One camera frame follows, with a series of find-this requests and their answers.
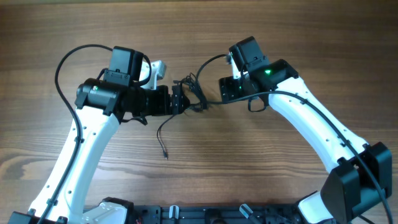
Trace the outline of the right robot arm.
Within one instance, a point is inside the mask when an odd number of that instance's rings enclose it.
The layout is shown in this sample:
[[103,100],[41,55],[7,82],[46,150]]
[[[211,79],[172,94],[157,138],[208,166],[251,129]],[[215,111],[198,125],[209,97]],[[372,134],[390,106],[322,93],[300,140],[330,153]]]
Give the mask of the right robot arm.
[[392,194],[392,154],[381,142],[369,144],[335,118],[285,60],[270,62],[254,37],[229,48],[233,74],[219,81],[223,103],[260,99],[282,115],[319,156],[328,177],[318,192],[301,199],[305,223],[349,223],[387,202]]

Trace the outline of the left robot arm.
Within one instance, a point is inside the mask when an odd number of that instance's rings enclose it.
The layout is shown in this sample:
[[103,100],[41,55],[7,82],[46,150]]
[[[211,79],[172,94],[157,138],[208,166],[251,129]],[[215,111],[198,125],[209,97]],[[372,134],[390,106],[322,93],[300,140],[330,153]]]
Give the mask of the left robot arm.
[[68,105],[73,122],[45,186],[26,213],[14,212],[11,223],[142,223],[127,200],[108,197],[85,210],[93,174],[109,140],[131,113],[147,124],[148,116],[183,113],[190,105],[181,85],[157,85],[160,65],[142,52],[114,47],[109,67],[87,79]]

